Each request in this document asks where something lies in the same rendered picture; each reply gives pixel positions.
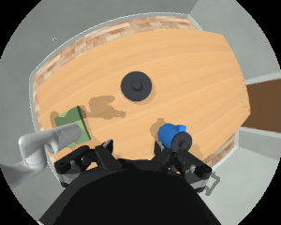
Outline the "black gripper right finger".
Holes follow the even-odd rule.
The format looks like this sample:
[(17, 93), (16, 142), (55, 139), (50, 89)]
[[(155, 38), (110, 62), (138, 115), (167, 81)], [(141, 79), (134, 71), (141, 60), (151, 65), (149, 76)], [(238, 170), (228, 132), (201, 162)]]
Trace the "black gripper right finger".
[(142, 166), (143, 170), (161, 172), (163, 167), (168, 169), (170, 165), (175, 165), (177, 171), (198, 193), (205, 189), (213, 170), (207, 164), (185, 149), (172, 152), (172, 149), (160, 141), (155, 141), (154, 152), (155, 156)]

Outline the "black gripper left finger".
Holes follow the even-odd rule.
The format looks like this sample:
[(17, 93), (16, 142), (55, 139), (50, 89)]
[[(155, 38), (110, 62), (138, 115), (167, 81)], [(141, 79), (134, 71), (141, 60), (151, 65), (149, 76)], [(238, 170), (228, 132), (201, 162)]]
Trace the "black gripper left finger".
[(86, 171), (92, 162), (96, 162), (97, 166), (102, 164), (104, 170), (123, 169), (123, 165), (114, 158), (112, 152), (113, 140), (108, 139), (101, 145), (95, 146), (95, 149), (90, 149), (88, 145), (82, 145), (55, 161), (53, 165), (62, 187), (66, 188), (80, 173)]

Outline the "black round disk with center stud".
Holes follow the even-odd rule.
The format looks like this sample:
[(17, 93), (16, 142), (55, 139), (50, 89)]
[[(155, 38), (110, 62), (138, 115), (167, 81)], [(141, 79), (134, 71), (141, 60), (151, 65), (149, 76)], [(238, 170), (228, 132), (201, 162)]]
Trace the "black round disk with center stud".
[(152, 81), (141, 71), (132, 71), (125, 75), (121, 82), (124, 96), (132, 101), (142, 101), (152, 92)]

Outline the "blue kettle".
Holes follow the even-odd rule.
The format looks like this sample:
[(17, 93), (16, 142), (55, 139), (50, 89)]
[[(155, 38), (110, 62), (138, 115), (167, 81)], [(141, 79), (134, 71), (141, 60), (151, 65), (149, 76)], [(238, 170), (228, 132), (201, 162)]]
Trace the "blue kettle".
[[(165, 124), (158, 131), (158, 139), (171, 148), (173, 152), (178, 152), (178, 149), (189, 150), (192, 145), (192, 137), (186, 132), (186, 126)], [(170, 170), (178, 172), (174, 165), (170, 165)]]

